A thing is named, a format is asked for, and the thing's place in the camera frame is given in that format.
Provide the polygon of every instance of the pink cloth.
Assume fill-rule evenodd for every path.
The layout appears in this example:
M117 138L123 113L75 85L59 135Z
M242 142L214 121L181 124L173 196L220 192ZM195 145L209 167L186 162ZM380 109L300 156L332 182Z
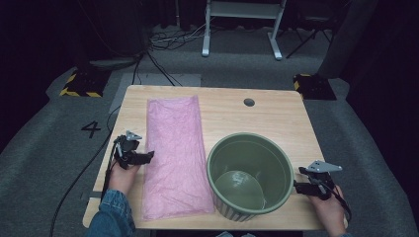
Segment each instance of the pink cloth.
M148 101L142 219L213 212L198 97Z

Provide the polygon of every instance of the hand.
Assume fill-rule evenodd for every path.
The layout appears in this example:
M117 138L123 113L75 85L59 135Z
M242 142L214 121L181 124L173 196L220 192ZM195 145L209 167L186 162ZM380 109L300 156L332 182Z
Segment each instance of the hand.
M135 180L135 174L138 172L140 166L128 166L125 170L116 160L113 161L112 165L113 168L111 172L111 179L109 180L109 189L120 191L127 196L132 187L133 181Z
M340 187L336 186L335 192L340 194L343 198ZM322 200L319 197L313 196L308 196L308 198L314 205L317 216L324 228L326 228L330 237L336 237L346 233L344 209L335 196L332 195L332 197L327 200Z

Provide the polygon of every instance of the printed number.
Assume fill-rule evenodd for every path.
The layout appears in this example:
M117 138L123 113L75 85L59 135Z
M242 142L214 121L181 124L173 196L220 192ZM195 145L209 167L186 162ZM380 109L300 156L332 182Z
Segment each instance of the printed number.
M98 126L98 123L96 121L92 121L89 124L83 126L81 128L81 130L90 131L89 138L92 138L93 137L93 134L95 133L95 131L100 130L100 128L97 128L97 126Z

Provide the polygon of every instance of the sleeve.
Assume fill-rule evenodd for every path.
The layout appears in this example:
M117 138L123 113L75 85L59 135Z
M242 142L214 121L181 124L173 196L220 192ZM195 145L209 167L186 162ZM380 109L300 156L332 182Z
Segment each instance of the sleeve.
M107 190L86 236L131 236L134 232L135 225L126 196L119 191Z

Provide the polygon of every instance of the green plastic pot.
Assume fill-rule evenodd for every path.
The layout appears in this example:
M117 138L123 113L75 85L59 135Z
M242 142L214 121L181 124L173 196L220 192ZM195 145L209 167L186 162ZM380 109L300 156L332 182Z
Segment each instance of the green plastic pot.
M235 133L219 141L209 154L207 175L216 208L234 221L278 209L293 189L287 155L255 133Z

